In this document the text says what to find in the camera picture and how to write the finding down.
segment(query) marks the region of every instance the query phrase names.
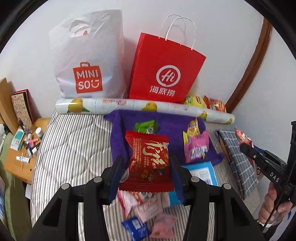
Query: yellow snack bag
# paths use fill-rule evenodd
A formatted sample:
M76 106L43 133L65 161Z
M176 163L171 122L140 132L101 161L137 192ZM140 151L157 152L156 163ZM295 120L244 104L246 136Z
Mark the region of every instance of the yellow snack bag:
M188 137L196 137L199 136L200 130L198 128L198 122L197 118L194 120L190 121L187 132L183 132L183 139L184 139L184 144L188 144L190 142Z
M195 96L195 95L188 95L185 99L184 104L192 105L195 107L207 108L203 98Z

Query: human hand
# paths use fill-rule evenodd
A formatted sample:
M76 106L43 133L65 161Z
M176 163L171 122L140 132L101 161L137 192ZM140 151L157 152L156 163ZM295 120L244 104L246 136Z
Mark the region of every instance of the human hand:
M270 213L274 208L275 199L276 199L276 189L274 187L274 184L271 182L269 184L268 193L265 195L264 203L262 204L258 213L258 219L261 223L264 224L268 219ZM278 216L278 218L275 220L273 224L274 225L279 224L293 207L294 206L290 201L286 201L281 205L279 205L278 212L280 213L280 215Z

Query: pink candy wrapper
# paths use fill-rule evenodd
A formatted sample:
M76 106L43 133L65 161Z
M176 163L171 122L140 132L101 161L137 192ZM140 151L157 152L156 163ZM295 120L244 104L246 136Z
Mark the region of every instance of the pink candy wrapper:
M197 137L189 137L188 144L184 145L185 162L191 163L196 159L205 158L209 150L209 133L203 133Z
M167 213L158 214L154 220L154 226L150 238L175 238L172 228L176 220L177 218L174 215Z
M140 204L139 200L137 200L136 197L130 192L118 190L117 198L123 209L124 218L127 218L129 216L133 207Z
M154 193L149 199L134 207L136 216L142 221L147 222L149 219L154 218L157 214L163 212L161 204L161 193Z

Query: purple cloth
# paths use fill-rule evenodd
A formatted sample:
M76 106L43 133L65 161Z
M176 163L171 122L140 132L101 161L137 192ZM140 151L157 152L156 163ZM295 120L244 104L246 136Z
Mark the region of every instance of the purple cloth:
M125 139L126 131L133 131L134 125L137 122L141 123L155 120L158 123L157 134L169 137L169 154L176 155L180 165L186 165L183 131L187 130L189 122L194 120L194 117L150 111L115 110L110 114L105 115L104 118L108 121L111 121L113 124L110 137L113 162L118 155L122 155L126 161L127 166L133 152ZM202 133L206 129L205 124L201 118L198 118L197 120L199 130ZM205 159L200 158L191 164L211 161L212 165L214 166L219 164L224 159L224 157L224 153L216 153L216 150L210 139L209 150L205 156Z

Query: green snack packet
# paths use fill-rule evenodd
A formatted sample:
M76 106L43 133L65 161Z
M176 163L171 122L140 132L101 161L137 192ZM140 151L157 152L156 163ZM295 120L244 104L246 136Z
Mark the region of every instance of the green snack packet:
M146 134L155 134L157 132L157 127L157 122L150 120L143 123L136 123L133 130Z

